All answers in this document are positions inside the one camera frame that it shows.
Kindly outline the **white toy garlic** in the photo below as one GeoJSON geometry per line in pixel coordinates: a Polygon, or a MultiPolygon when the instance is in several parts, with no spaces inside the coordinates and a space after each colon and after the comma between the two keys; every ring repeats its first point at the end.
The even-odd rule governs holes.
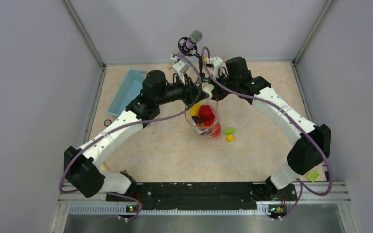
{"type": "Polygon", "coordinates": [[[213,97],[213,90],[214,86],[212,84],[205,84],[202,86],[202,92],[205,93],[206,99],[211,99],[213,97]]]}

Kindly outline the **yellow toy squash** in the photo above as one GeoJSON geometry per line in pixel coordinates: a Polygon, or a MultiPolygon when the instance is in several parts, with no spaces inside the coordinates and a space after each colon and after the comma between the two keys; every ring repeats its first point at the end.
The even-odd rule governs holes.
{"type": "Polygon", "coordinates": [[[199,116],[199,109],[200,109],[200,104],[199,103],[196,103],[196,104],[194,104],[192,107],[191,107],[191,109],[190,109],[190,115],[191,115],[191,117],[193,117],[193,116],[196,116],[196,117],[198,117],[199,116]]]}

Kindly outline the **clear zip top bag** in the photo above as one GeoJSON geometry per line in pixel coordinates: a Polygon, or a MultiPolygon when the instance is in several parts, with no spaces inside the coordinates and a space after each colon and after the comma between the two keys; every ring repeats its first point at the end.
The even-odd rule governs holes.
{"type": "Polygon", "coordinates": [[[218,101],[205,99],[184,113],[186,122],[198,136],[218,137],[222,128],[218,114],[218,101]]]}

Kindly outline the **red toy tomato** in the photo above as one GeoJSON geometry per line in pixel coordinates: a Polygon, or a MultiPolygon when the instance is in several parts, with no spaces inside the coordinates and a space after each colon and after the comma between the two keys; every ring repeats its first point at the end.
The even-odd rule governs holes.
{"type": "Polygon", "coordinates": [[[204,119],[205,121],[215,119],[215,115],[210,105],[201,105],[198,117],[204,119]]]}

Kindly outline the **red toy chili pepper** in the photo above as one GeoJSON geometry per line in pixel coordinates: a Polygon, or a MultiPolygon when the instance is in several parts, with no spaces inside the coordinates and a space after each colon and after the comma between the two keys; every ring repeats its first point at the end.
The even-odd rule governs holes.
{"type": "Polygon", "coordinates": [[[205,128],[212,127],[213,125],[214,125],[214,119],[208,120],[202,124],[202,126],[205,128]]]}

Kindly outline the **red toy apple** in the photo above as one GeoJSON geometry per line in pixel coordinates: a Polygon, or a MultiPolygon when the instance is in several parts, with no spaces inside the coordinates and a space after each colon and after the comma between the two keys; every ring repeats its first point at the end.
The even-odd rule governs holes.
{"type": "Polygon", "coordinates": [[[210,137],[218,137],[220,135],[221,131],[222,131],[221,125],[219,123],[217,123],[213,127],[213,131],[212,131],[210,137]]]}

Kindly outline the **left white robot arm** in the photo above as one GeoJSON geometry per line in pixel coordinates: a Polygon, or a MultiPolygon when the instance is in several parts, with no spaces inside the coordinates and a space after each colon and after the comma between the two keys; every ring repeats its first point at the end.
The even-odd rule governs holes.
{"type": "Polygon", "coordinates": [[[129,137],[144,129],[148,124],[158,122],[160,106],[181,100],[187,108],[212,97],[214,86],[203,84],[200,71],[196,71],[198,84],[184,74],[179,74],[169,83],[164,72],[152,70],[146,74],[140,93],[127,105],[124,111],[105,130],[79,148],[70,146],[64,152],[64,172],[59,184],[61,193],[65,180],[74,191],[85,197],[100,191],[115,192],[124,200],[136,196],[136,187],[127,175],[101,170],[104,161],[129,137]]]}

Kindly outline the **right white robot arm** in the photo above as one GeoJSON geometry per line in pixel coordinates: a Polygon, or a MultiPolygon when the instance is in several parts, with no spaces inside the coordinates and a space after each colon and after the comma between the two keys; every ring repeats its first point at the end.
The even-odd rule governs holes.
{"type": "Polygon", "coordinates": [[[213,69],[210,83],[213,98],[222,100],[228,94],[245,99],[264,112],[287,136],[293,145],[283,165],[266,179],[265,193],[271,200],[285,194],[285,187],[307,174],[329,158],[331,130],[304,118],[288,105],[263,77],[254,77],[243,57],[223,61],[219,57],[205,58],[205,69],[213,69]]]}

